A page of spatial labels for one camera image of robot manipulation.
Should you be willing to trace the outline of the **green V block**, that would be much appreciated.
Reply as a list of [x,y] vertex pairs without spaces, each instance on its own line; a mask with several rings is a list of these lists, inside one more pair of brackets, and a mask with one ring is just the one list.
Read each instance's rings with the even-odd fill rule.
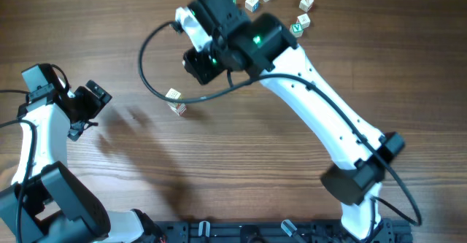
[[304,28],[300,23],[294,23],[290,25],[290,33],[295,37],[302,37]]

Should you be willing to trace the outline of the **white four block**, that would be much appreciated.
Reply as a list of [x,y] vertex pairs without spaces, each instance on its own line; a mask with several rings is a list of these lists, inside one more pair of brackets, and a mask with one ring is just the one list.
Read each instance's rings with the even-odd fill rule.
[[171,103],[177,103],[179,100],[182,99],[182,94],[173,88],[170,88],[165,95],[166,100]]

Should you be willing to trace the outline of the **red Q block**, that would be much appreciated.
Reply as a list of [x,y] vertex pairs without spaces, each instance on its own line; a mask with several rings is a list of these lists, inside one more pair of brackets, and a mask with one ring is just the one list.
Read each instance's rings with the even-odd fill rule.
[[179,109],[179,108],[181,108],[181,107],[186,107],[186,106],[185,106],[185,104],[183,104],[183,103],[171,103],[171,102],[169,102],[169,107],[171,108],[171,110],[172,110],[173,112],[176,113],[176,110],[177,110],[177,109]]

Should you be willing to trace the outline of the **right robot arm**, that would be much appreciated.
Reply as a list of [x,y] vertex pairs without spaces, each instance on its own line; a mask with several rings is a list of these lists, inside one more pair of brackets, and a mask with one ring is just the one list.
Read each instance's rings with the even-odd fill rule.
[[341,202],[341,224],[367,239],[380,221],[377,196],[390,162],[404,148],[360,118],[318,74],[291,28],[264,13],[251,20],[233,0],[194,0],[175,13],[193,47],[185,69],[205,85],[224,71],[246,72],[279,96],[331,156],[321,182]]

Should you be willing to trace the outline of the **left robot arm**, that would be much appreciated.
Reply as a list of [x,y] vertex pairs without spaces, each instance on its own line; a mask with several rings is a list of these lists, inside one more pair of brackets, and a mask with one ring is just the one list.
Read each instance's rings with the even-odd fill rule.
[[23,131],[18,169],[1,192],[1,219],[17,242],[142,242],[141,212],[108,212],[67,167],[68,140],[94,126],[111,95],[90,80],[75,92],[63,70],[22,72],[28,90],[14,121]]

